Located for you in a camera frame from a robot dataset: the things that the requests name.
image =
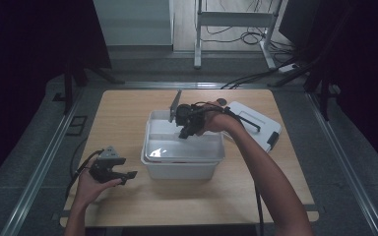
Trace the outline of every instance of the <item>white wall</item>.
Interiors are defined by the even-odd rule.
[[[94,0],[106,45],[171,45],[172,0]]]

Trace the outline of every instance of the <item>plastic bin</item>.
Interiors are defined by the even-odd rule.
[[[224,158],[222,133],[178,138],[182,127],[168,122],[169,111],[150,114],[141,161],[153,179],[211,179]]]

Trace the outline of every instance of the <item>human hand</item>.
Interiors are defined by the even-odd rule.
[[[93,165],[94,161],[95,158],[92,158],[79,176],[75,202],[83,205],[84,207],[95,201],[105,189],[115,187],[121,183],[121,179],[110,180],[103,184],[97,182],[97,180],[95,180],[89,172],[89,169]]]
[[[204,106],[220,106],[217,101],[207,102]],[[196,133],[197,136],[203,135],[207,131],[221,132],[228,131],[231,127],[239,126],[239,123],[229,115],[223,114],[218,111],[205,112],[204,127]]]

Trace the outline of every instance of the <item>person's left hand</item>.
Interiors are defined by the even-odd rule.
[[[89,173],[89,168],[91,168],[94,161],[95,158],[92,158],[79,176],[75,202],[78,202],[84,206],[88,206],[95,201],[103,190],[110,187],[115,187],[121,183],[121,179],[110,180],[103,184],[97,182],[97,180],[92,177],[91,173]]]

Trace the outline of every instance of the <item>human arm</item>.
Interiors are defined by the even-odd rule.
[[[207,112],[204,129],[198,135],[205,131],[226,131],[234,139],[275,222],[276,235],[313,235],[303,204],[284,173],[238,121],[219,112]]]
[[[64,236],[85,235],[85,213],[88,205],[96,200],[105,189],[121,183],[121,179],[111,180],[103,184],[97,182],[89,173],[89,167],[92,166],[94,161],[94,159],[91,159],[79,176],[78,188],[70,209]]]

